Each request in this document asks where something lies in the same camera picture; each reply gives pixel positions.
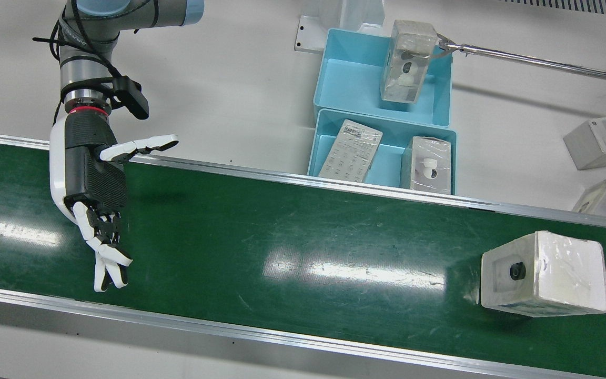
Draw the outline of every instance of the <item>white floor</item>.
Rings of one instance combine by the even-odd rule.
[[[48,139],[58,67],[48,46],[32,37],[50,34],[63,3],[0,2],[0,134]],[[140,122],[116,111],[116,136],[126,141],[176,133],[182,143],[171,156],[305,173],[321,57],[293,49],[303,2],[206,3],[197,25],[122,33],[114,63],[142,83],[151,117]],[[395,18],[415,19],[458,43],[606,69],[606,15],[496,0],[385,0],[385,8],[388,31]],[[458,194],[571,209],[585,187],[606,178],[606,168],[577,171],[562,137],[587,118],[604,116],[606,81],[458,54],[450,123],[458,132]],[[245,367],[156,350],[151,346],[166,334],[146,333],[151,345],[135,347],[0,323],[0,376],[385,376],[371,363],[361,375],[301,365]],[[127,370],[115,369],[124,365]]]

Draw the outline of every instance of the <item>black hole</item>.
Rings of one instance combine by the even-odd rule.
[[[523,262],[514,263],[509,269],[509,275],[515,281],[525,279],[525,264]]]

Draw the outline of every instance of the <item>robot finger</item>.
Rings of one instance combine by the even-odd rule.
[[[152,151],[165,151],[178,143],[179,138],[175,134],[137,139],[104,149],[99,153],[99,159],[108,162],[127,161],[138,153],[149,154]]]

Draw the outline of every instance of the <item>metal frame edge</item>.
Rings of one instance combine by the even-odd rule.
[[[63,312],[80,316],[97,317],[112,321],[128,322],[159,328],[170,328],[190,333],[207,334],[226,338],[272,343],[328,353],[340,353],[356,357],[373,358],[403,364],[421,365],[443,370],[454,370],[474,374],[485,374],[521,379],[599,379],[570,372],[561,372],[538,367],[488,362],[470,358],[454,357],[404,348],[384,347],[367,343],[356,343],[334,338],[274,331],[263,328],[227,324],[133,310],[116,305],[80,302],[61,297],[35,295],[10,290],[0,290],[0,303],[33,307],[41,310]]]

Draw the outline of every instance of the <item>metal rod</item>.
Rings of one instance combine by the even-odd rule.
[[[498,58],[506,61],[526,63],[529,65],[541,66],[550,69],[557,69],[560,71],[571,72],[573,74],[586,75],[591,77],[598,77],[599,79],[606,79],[606,71],[599,69],[592,69],[587,67],[581,67],[577,65],[570,65],[567,63],[560,63],[549,61],[547,59],[540,59],[535,57],[528,57],[527,55],[519,55],[513,53],[505,53],[499,50],[490,50],[489,48],[482,48],[472,45],[457,45],[455,43],[445,43],[447,50],[459,50],[466,54],[483,55],[484,57]]]

